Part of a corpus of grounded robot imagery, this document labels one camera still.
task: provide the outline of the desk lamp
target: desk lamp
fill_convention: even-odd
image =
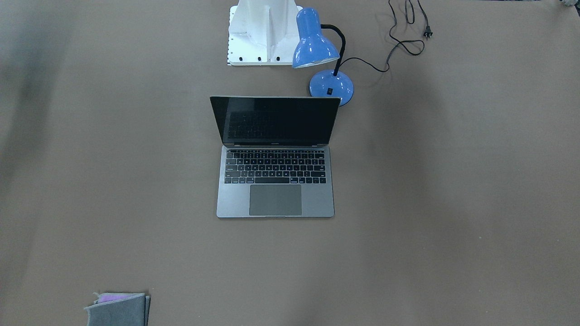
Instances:
[[[354,85],[350,78],[338,71],[340,62],[345,53],[345,36],[334,25],[321,25],[318,12],[314,8],[304,8],[296,15],[300,42],[294,50],[292,68],[310,67],[334,60],[334,70],[322,70],[310,80],[310,95],[340,97],[340,105],[345,105],[352,97]],[[322,28],[335,31],[342,40],[340,54],[322,35]]]

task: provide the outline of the white mounting plate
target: white mounting plate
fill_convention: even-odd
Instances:
[[[300,41],[296,15],[301,9],[293,0],[240,0],[230,8],[227,63],[291,65]]]

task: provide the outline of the open laptop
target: open laptop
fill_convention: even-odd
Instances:
[[[220,218],[334,215],[328,142],[339,97],[211,96]]]

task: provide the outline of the black screen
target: black screen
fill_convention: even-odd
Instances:
[[[210,98],[224,144],[328,144],[338,97]]]

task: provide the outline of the blue lamp base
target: blue lamp base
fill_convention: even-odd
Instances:
[[[322,70],[310,80],[310,95],[315,97],[340,97],[340,106],[345,105],[353,97],[354,85],[350,78],[334,70]]]

